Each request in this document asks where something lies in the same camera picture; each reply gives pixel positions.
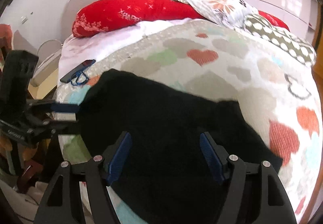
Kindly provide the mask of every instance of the black cloth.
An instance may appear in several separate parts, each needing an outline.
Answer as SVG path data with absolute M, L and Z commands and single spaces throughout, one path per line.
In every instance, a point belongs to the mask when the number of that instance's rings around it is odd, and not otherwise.
M 245 162 L 267 160 L 277 172 L 282 165 L 245 122 L 238 102 L 212 102 L 132 73 L 104 72 L 77 119 L 93 156 L 122 131 L 131 133 L 132 148 L 112 187 L 149 224 L 209 223 L 221 208 L 227 189 L 211 177 L 199 146 L 203 131 Z

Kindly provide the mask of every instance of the polka dot pillow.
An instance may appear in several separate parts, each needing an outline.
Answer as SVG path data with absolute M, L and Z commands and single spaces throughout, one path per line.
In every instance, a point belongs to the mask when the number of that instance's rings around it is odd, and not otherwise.
M 285 28 L 273 26 L 264 17 L 258 14 L 247 15 L 243 27 L 252 35 L 263 38 L 286 51 L 303 65 L 311 67 L 315 64 L 316 53 L 310 43 Z

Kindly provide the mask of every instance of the electrical outlet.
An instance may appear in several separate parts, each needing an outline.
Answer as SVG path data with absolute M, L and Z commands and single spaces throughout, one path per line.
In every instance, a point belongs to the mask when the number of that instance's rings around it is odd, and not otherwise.
M 25 16 L 21 17 L 21 23 L 22 23 L 22 24 L 23 24 L 23 23 L 25 23 L 27 20 L 28 20 L 28 18 L 27 18 L 27 17 L 25 17 Z

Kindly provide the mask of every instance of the white bedsheet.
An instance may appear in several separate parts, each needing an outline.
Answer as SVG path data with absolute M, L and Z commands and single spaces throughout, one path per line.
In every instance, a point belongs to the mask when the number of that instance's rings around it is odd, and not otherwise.
M 65 40 L 62 48 L 62 56 L 59 60 L 58 86 L 62 84 L 59 80 L 84 60 L 95 59 L 100 61 L 118 49 L 135 43 L 145 36 L 173 25 L 184 24 L 190 20 L 190 18 L 185 18 L 170 21 L 141 21 L 136 25 L 111 32 L 98 33 L 90 38 L 75 38 L 71 35 Z

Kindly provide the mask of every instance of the floral pillow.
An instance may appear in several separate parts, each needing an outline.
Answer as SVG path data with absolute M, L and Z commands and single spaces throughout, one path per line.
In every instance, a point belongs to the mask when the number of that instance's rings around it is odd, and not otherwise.
M 258 10 L 244 0 L 184 0 L 199 14 L 228 28 L 242 28 L 244 17 Z

